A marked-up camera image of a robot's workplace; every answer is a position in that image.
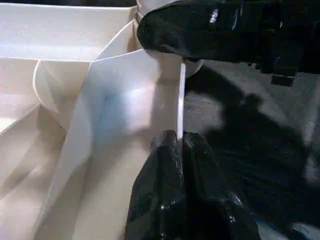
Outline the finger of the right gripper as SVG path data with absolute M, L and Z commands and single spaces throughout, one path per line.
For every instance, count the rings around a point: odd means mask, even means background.
M 187 59 L 250 62 L 251 35 L 236 1 L 179 0 L 150 11 L 137 37 L 146 50 Z

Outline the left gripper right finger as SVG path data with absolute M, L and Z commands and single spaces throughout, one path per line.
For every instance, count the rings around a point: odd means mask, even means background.
M 258 240 L 257 223 L 242 191 L 198 133 L 183 136 L 183 173 L 192 240 Z

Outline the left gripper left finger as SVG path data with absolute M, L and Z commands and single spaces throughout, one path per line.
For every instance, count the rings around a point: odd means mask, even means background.
M 165 130 L 152 139 L 150 154 L 132 186 L 124 238 L 187 238 L 183 162 L 180 144 L 173 130 Z

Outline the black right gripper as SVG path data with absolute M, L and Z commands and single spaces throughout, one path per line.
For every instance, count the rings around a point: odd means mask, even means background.
M 298 73 L 319 74 L 320 2 L 251 0 L 258 22 L 250 66 L 271 76 L 271 84 L 291 87 Z

